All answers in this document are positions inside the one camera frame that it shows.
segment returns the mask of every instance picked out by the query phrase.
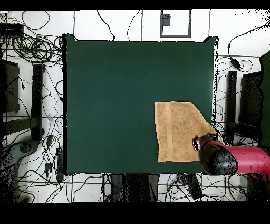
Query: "power adapter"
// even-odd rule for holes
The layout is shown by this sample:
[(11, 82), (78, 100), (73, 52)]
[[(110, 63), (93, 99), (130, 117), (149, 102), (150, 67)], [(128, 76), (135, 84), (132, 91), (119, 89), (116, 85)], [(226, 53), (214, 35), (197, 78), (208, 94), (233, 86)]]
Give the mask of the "power adapter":
[(241, 70), (240, 70), (241, 65), (240, 65), (240, 63), (239, 63), (236, 59), (230, 57), (230, 62), (232, 63), (232, 65), (233, 65), (236, 69), (238, 69), (239, 71), (241, 71)]
[(53, 142), (53, 136), (49, 135), (46, 141), (47, 150), (51, 147), (52, 142)]
[(44, 173), (49, 174), (52, 172), (53, 164), (52, 163), (46, 163)]

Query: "green tabletop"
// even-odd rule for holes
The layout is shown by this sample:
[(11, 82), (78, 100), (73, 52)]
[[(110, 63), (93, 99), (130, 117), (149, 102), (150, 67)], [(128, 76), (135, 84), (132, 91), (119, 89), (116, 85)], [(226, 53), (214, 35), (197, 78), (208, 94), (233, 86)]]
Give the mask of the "green tabletop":
[(211, 123), (215, 37), (66, 41), (69, 175), (204, 171), (199, 162), (158, 163), (154, 102), (192, 102)]

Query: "tan towel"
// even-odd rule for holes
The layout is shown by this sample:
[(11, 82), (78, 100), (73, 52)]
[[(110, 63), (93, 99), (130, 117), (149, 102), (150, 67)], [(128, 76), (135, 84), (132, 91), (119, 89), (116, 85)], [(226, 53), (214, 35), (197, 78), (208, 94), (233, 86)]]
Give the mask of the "tan towel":
[(191, 102), (156, 102), (155, 123), (159, 144), (158, 162), (199, 161), (192, 139), (216, 133)]

